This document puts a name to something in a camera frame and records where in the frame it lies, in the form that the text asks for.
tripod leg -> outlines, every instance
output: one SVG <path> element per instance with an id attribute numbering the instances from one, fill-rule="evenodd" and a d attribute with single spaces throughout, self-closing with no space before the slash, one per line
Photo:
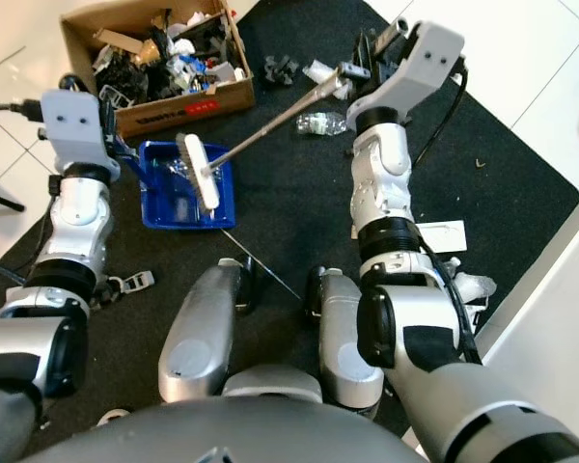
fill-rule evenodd
<path id="1" fill-rule="evenodd" d="M 2 198 L 1 196 L 0 196 L 0 204 L 5 206 L 5 207 L 9 207 L 12 210 L 15 210 L 17 212 L 23 212 L 24 210 L 26 210 L 25 205 L 20 204 L 20 203 L 15 203 L 13 201 L 9 201 L 5 198 Z"/>

robot leg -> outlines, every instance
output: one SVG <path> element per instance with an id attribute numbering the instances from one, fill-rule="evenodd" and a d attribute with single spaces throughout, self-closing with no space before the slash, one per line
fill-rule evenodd
<path id="1" fill-rule="evenodd" d="M 158 389 L 166 402 L 206 397 L 220 390 L 245 278 L 240 262 L 221 259 L 189 291 L 158 361 Z"/>

silver metal part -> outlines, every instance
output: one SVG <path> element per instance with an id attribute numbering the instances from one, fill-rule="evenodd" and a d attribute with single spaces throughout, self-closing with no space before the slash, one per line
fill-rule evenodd
<path id="1" fill-rule="evenodd" d="M 0 390 L 0 463 L 15 461 L 23 453 L 34 431 L 36 414 L 26 394 Z"/>
<path id="2" fill-rule="evenodd" d="M 21 287 L 10 293 L 10 299 L 0 309 L 0 354 L 27 353 L 39 357 L 33 384 L 43 394 L 47 382 L 47 367 L 54 337 L 65 318 L 57 316 L 12 317 L 24 308 L 62 309 L 75 304 L 88 315 L 88 305 L 76 294 L 57 287 Z"/>
<path id="3" fill-rule="evenodd" d="M 365 262 L 360 266 L 360 276 L 362 277 L 372 268 L 378 270 L 383 266 L 387 274 L 412 273 L 428 276 L 432 282 L 442 285 L 442 279 L 433 270 L 433 264 L 429 256 L 414 251 L 398 251 L 393 253 L 380 254 Z"/>
<path id="4" fill-rule="evenodd" d="M 405 129 L 395 123 L 374 125 L 356 138 L 353 149 L 350 212 L 356 230 L 383 217 L 413 221 Z"/>
<path id="5" fill-rule="evenodd" d="M 409 56 L 377 90 L 356 101 L 347 110 L 347 126 L 356 130 L 356 118 L 375 107 L 395 109 L 400 120 L 433 92 L 450 75 L 465 40 L 456 32 L 425 22 L 418 28 L 418 40 Z"/>
<path id="6" fill-rule="evenodd" d="M 493 461 L 502 450 L 531 436 L 552 432 L 572 436 L 572 433 L 554 418 L 541 413 L 528 413 L 516 406 L 499 407 L 485 415 L 489 424 L 463 447 L 456 460 L 458 463 Z"/>
<path id="7" fill-rule="evenodd" d="M 113 229 L 107 187 L 91 178 L 64 178 L 51 207 L 53 233 L 37 262 L 65 259 L 90 268 L 100 282 L 105 267 L 105 240 Z"/>
<path id="8" fill-rule="evenodd" d="M 456 436 L 482 414 L 507 406 L 536 410 L 488 368 L 460 363 L 429 373 L 403 365 L 385 373 L 431 461 L 444 461 Z"/>
<path id="9" fill-rule="evenodd" d="M 96 164 L 107 169 L 112 181 L 120 165 L 107 155 L 100 125 L 98 99 L 85 92 L 51 90 L 41 97 L 47 138 L 56 151 L 56 170 L 63 174 L 72 163 Z"/>
<path id="10" fill-rule="evenodd" d="M 322 402 L 317 380 L 289 365 L 257 365 L 245 369 L 227 380 L 223 395 L 283 395 L 308 402 Z"/>
<path id="11" fill-rule="evenodd" d="M 240 266 L 222 263 L 209 268 L 184 299 L 158 361 L 158 390 L 166 402 L 202 398 L 220 389 L 239 285 Z"/>
<path id="12" fill-rule="evenodd" d="M 348 277 L 330 271 L 321 284 L 319 369 L 322 385 L 344 407 L 373 407 L 382 395 L 384 373 L 381 368 L 368 365 L 358 353 L 356 316 L 360 289 Z"/>
<path id="13" fill-rule="evenodd" d="M 395 435 L 354 413 L 274 396 L 211 397 L 149 408 L 24 461 L 425 463 Z"/>

red label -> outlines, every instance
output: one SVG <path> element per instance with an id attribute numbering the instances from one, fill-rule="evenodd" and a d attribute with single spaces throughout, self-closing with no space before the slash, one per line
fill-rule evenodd
<path id="1" fill-rule="evenodd" d="M 190 116 L 197 114 L 209 113 L 219 109 L 221 105 L 216 99 L 207 99 L 206 101 L 198 101 L 197 103 L 189 104 L 184 107 L 184 111 Z"/>

cardboard box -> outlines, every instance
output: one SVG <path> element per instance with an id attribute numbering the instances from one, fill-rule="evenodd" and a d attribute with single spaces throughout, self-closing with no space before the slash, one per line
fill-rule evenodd
<path id="1" fill-rule="evenodd" d="M 105 28 L 141 39 L 151 27 L 151 20 L 168 8 L 172 9 L 172 23 L 186 23 L 195 12 L 217 14 L 224 10 L 233 38 L 238 43 L 242 68 L 247 78 L 219 87 L 214 94 L 200 92 L 120 109 L 116 112 L 116 118 L 123 137 L 183 125 L 190 121 L 246 109 L 255 104 L 253 74 L 244 57 L 242 40 L 226 0 L 119 0 L 64 14 L 60 24 L 73 71 L 98 95 L 92 62 L 103 43 L 94 39 L 94 33 Z"/>

